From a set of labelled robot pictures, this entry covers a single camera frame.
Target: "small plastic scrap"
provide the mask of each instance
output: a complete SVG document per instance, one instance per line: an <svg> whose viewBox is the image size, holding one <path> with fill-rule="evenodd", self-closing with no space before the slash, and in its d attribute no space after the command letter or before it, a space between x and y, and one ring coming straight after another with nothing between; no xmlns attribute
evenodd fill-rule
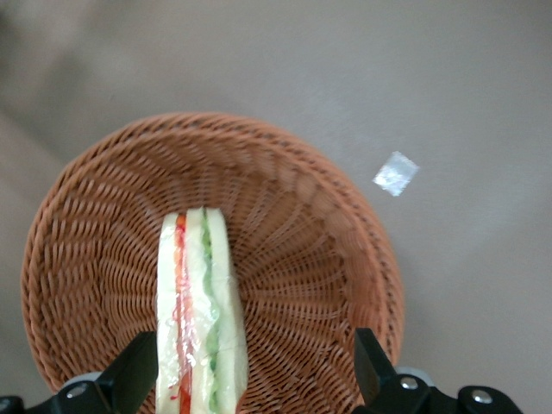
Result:
<svg viewBox="0 0 552 414"><path fill-rule="evenodd" d="M373 182L397 197L411 182L419 168L399 151L395 151L373 178Z"/></svg>

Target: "plastic wrap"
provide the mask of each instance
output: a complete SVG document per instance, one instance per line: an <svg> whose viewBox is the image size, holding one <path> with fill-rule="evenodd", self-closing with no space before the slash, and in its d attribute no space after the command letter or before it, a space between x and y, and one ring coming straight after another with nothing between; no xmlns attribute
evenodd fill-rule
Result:
<svg viewBox="0 0 552 414"><path fill-rule="evenodd" d="M166 216L157 287L159 414L235 414L248 380L242 305L220 210Z"/></svg>

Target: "gray floor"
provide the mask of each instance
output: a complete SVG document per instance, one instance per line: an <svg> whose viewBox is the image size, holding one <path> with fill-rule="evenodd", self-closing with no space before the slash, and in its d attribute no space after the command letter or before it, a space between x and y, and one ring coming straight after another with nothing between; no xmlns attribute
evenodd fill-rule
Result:
<svg viewBox="0 0 552 414"><path fill-rule="evenodd" d="M47 394L17 278L61 166L137 117L216 110L363 190L403 272L402 364L552 412L552 2L415 4L0 2L0 393ZM420 165L398 198L371 182L393 151Z"/></svg>

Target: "wicker basket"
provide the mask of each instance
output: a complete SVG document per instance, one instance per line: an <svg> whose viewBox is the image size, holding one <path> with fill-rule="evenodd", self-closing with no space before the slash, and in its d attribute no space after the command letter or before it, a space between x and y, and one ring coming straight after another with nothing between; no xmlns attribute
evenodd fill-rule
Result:
<svg viewBox="0 0 552 414"><path fill-rule="evenodd" d="M385 231L347 177L281 129L222 114L131 123L66 167L22 269L28 341L53 390L104 369L155 329L158 235L169 212L220 207L244 304L245 413L351 412L355 327L393 362L403 293ZM141 412L154 412L154 395Z"/></svg>

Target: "wrapped sandwich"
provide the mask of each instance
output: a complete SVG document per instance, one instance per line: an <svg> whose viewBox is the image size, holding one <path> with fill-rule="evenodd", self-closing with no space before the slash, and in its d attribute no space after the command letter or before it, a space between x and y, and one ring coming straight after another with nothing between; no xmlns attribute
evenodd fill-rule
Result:
<svg viewBox="0 0 552 414"><path fill-rule="evenodd" d="M156 412L237 413L248 383L248 354L220 210L165 217L157 321Z"/></svg>

